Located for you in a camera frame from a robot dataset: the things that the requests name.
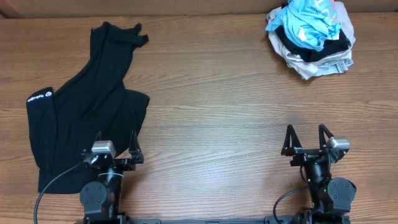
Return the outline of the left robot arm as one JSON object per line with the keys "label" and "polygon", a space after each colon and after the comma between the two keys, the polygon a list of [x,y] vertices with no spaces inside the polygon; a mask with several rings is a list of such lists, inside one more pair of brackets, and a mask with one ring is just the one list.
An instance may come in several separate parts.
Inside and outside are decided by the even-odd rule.
{"label": "left robot arm", "polygon": [[90,169],[99,172],[95,181],[87,183],[80,192],[84,207],[83,223],[132,223],[131,218],[120,212],[124,173],[134,171],[136,164],[144,162],[144,156],[137,140],[137,132],[131,133],[127,158],[116,158],[112,141],[102,141],[98,134],[96,141],[83,160]]}

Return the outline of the black t-shirt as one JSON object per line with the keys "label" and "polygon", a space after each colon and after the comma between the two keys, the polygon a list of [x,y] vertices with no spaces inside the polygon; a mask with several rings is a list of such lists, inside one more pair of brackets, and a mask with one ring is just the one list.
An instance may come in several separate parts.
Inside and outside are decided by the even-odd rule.
{"label": "black t-shirt", "polygon": [[90,59],[60,89],[33,93],[26,102],[29,139],[39,168],[38,191],[76,194],[98,177],[82,164],[101,131],[116,153],[129,147],[131,133],[140,131],[150,98],[128,90],[123,79],[133,51],[149,38],[140,35],[141,24],[121,29],[108,22],[92,29]]}

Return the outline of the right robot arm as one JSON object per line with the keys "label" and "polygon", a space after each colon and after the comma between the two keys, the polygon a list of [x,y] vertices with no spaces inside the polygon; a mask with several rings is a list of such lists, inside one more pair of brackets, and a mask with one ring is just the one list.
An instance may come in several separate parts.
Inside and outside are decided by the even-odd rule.
{"label": "right robot arm", "polygon": [[324,124],[318,126],[319,148],[304,149],[294,127],[287,126],[281,154],[290,156],[290,165],[300,168],[300,176],[307,184],[305,187],[287,192],[275,202],[273,217],[277,223],[283,223],[277,217],[276,206],[285,197],[296,192],[308,190],[312,200],[311,208],[303,208],[286,223],[349,223],[346,214],[357,191],[351,181],[331,174],[331,165],[341,160],[350,149],[347,139],[335,137]]}

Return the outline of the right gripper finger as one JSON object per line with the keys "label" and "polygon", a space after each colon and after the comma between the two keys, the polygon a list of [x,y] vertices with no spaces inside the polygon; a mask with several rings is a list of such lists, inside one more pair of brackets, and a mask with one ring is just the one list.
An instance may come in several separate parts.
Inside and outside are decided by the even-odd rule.
{"label": "right gripper finger", "polygon": [[326,138],[330,139],[334,135],[328,130],[328,128],[324,124],[320,124],[318,126],[318,133],[319,133],[319,143],[320,149],[323,149],[326,145]]}
{"label": "right gripper finger", "polygon": [[302,150],[302,145],[298,139],[294,127],[287,126],[284,145],[282,146],[282,155],[296,155]]}

